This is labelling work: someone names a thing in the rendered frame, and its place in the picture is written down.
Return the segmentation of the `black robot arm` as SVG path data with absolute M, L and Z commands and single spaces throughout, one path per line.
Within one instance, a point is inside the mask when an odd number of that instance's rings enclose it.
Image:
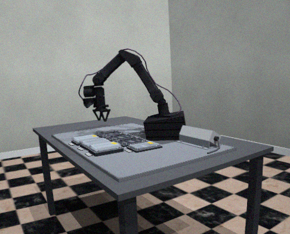
M 119 54 L 99 73 L 97 73 L 92 81 L 94 85 L 84 86 L 84 97 L 94 97 L 95 98 L 84 98 L 84 106 L 89 108 L 91 105 L 101 106 L 103 105 L 102 97 L 104 96 L 104 88 L 97 87 L 104 85 L 104 82 L 107 78 L 125 61 L 133 67 L 137 72 L 138 76 L 142 80 L 143 84 L 147 88 L 151 99 L 158 103 L 158 114 L 151 115 L 151 118 L 172 118 L 178 116 L 179 113 L 170 113 L 168 109 L 168 103 L 163 97 L 161 90 L 153 82 L 152 78 L 148 74 L 147 70 L 144 68 L 142 61 L 139 56 L 134 55 L 133 53 L 120 50 Z

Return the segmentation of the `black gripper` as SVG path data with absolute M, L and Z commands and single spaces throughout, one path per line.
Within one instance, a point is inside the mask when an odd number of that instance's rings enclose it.
M 103 101 L 103 105 L 101 106 L 93 106 L 96 107 L 95 109 L 93 109 L 92 111 L 94 112 L 95 116 L 97 117 L 98 121 L 101 120 L 101 117 L 103 118 L 103 121 L 106 122 L 108 115 L 110 113 L 110 109 L 106 109 L 106 107 L 109 107 L 109 105 L 105 104 L 105 96 L 102 97 L 102 101 Z M 100 117 L 98 118 L 96 112 L 100 111 Z M 106 118 L 104 118 L 103 112 L 107 112 Z

